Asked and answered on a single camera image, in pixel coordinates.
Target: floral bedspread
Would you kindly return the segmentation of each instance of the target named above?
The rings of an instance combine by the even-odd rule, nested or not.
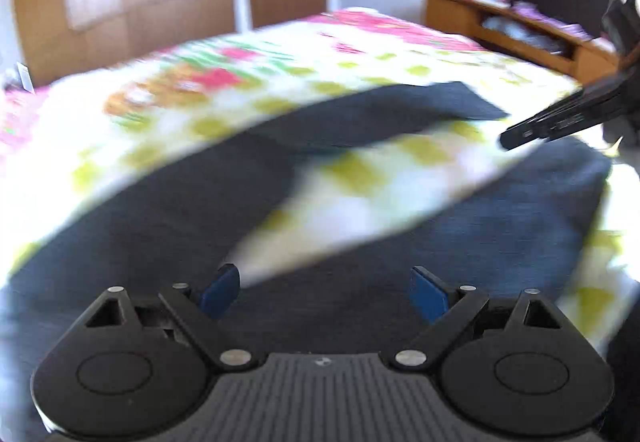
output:
[[[49,88],[30,141],[0,178],[0,275],[63,226],[151,170],[265,119],[394,83],[459,80],[511,114],[454,121],[312,167],[297,191],[230,256],[252,285],[319,257],[411,228],[494,180],[536,144],[497,136],[575,82],[478,44],[375,12],[341,11],[191,42]],[[596,147],[606,147],[585,134]],[[638,177],[616,165],[563,310],[594,343],[626,313],[629,206]]]

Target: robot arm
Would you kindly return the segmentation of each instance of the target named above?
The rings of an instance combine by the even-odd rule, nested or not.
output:
[[[640,16],[636,0],[614,0],[602,27],[622,58],[619,72],[510,127],[500,136],[503,148],[513,149],[534,139],[553,141],[640,111]]]
[[[602,440],[611,371],[537,289],[410,281],[430,324],[370,354],[234,341],[215,321],[241,292],[233,265],[199,292],[111,287],[33,374],[47,442]]]

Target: ribbed black surface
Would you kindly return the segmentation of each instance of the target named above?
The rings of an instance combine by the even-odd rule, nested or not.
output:
[[[53,436],[48,442],[66,442]],[[220,378],[187,421],[146,442],[498,442],[460,419],[424,376],[376,354],[272,354]],[[597,442],[593,434],[575,439]]]

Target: round joint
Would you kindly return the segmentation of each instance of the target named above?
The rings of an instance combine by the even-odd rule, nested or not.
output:
[[[77,378],[90,392],[125,395],[142,388],[153,374],[151,362],[132,352],[105,352],[88,358]]]
[[[427,362],[427,356],[420,350],[402,350],[396,354],[396,362],[402,366],[420,366]]]
[[[550,395],[569,380],[564,362],[535,352],[503,357],[495,363],[494,373],[501,385],[522,395]]]
[[[227,350],[220,354],[220,361],[227,366],[242,366],[251,361],[251,353],[246,350],[239,350],[237,348],[233,350]]]

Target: wooden shelf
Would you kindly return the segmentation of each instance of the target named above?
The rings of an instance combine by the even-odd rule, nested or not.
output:
[[[427,0],[425,9],[424,24],[427,27],[481,40],[518,58],[572,76],[583,84],[609,76],[618,70],[619,58],[616,54],[598,47],[592,41],[581,40],[561,29],[520,16],[509,8],[479,0]],[[533,31],[563,42],[568,51],[567,55],[551,54],[541,48],[514,40],[501,32],[485,29],[482,23],[494,15],[505,16]]]
[[[497,45],[500,48],[510,50],[514,54],[521,56],[526,60],[534,63],[545,64],[545,66],[548,66],[553,70],[557,70],[562,74],[567,74],[568,76],[571,76],[573,73],[574,62],[569,60],[569,58],[564,58],[557,54],[550,54],[546,50],[532,47],[524,42],[519,42],[518,40],[510,38],[506,34],[485,29],[482,26],[478,26],[473,34],[473,38],[477,40],[484,40],[485,42]]]

